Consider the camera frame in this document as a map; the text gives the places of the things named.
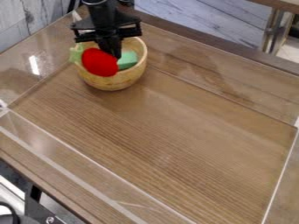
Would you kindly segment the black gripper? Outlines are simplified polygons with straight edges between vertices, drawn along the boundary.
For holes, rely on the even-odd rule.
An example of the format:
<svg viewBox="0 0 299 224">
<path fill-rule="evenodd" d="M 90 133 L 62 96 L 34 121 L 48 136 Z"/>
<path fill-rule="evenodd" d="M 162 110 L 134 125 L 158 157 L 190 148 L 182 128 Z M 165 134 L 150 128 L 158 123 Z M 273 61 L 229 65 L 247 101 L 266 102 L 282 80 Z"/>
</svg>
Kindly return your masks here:
<svg viewBox="0 0 299 224">
<path fill-rule="evenodd" d="M 98 43 L 99 49 L 111 53 L 118 59 L 122 58 L 122 39 L 143 35 L 142 19 L 123 12 L 118 12 L 111 24 L 97 24 L 91 17 L 83 18 L 71 24 L 70 28 L 75 33 L 75 42 Z"/>
</svg>

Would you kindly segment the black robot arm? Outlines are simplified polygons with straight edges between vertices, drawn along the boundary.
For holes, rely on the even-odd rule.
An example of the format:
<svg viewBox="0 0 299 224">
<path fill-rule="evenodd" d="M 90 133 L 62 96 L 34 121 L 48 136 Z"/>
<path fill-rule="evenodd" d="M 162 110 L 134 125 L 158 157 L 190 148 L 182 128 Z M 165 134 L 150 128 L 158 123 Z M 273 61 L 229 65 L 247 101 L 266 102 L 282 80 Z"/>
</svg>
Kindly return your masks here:
<svg viewBox="0 0 299 224">
<path fill-rule="evenodd" d="M 122 42 L 141 37 L 142 19 L 118 9 L 118 0 L 82 0 L 89 17 L 70 26 L 75 42 L 95 42 L 99 48 L 118 59 L 122 58 Z"/>
</svg>

